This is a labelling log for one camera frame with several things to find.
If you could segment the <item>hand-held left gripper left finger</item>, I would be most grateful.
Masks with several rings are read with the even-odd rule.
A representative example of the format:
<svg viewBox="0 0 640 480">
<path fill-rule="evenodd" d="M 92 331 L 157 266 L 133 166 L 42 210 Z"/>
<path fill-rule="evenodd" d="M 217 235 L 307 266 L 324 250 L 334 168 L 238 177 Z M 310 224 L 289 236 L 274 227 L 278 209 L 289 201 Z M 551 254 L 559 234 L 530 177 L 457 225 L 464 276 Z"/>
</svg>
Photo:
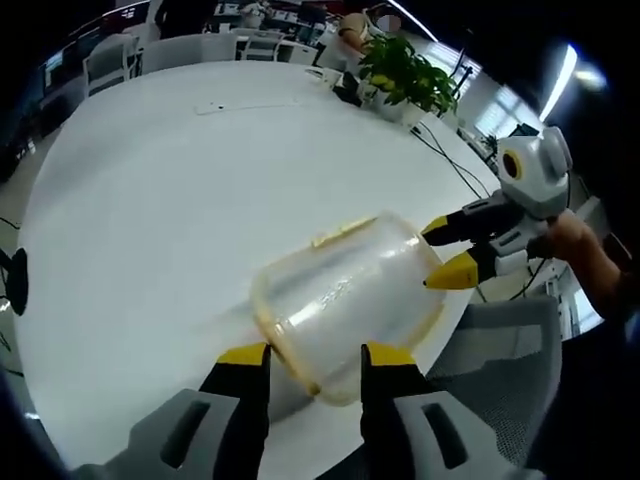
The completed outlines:
<svg viewBox="0 0 640 480">
<path fill-rule="evenodd" d="M 255 479 L 269 432 L 271 347 L 222 354 L 197 390 L 183 389 L 137 422 L 126 448 L 75 479 Z"/>
</svg>

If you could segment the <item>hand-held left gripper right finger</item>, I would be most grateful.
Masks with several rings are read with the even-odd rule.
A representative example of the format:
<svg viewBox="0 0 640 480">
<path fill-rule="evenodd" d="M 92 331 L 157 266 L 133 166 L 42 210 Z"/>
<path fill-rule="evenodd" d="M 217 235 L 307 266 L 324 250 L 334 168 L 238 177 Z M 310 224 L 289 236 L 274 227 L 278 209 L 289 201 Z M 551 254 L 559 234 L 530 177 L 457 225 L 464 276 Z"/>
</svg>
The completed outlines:
<svg viewBox="0 0 640 480">
<path fill-rule="evenodd" d="M 360 432 L 371 479 L 537 479 L 498 450 L 497 436 L 445 391 L 429 392 L 405 348 L 361 346 Z"/>
</svg>

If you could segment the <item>person's right hand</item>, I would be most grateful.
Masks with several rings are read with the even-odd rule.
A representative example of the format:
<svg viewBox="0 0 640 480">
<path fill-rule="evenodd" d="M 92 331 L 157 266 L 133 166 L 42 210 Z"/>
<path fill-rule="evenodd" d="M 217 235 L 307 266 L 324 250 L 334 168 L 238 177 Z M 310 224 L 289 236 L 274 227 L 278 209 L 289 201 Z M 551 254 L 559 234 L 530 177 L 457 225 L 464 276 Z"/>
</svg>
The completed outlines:
<svg viewBox="0 0 640 480">
<path fill-rule="evenodd" d="M 547 230 L 529 243 L 528 251 L 566 262 L 576 276 L 595 275 L 609 264 L 594 231 L 570 209 L 548 220 Z"/>
</svg>

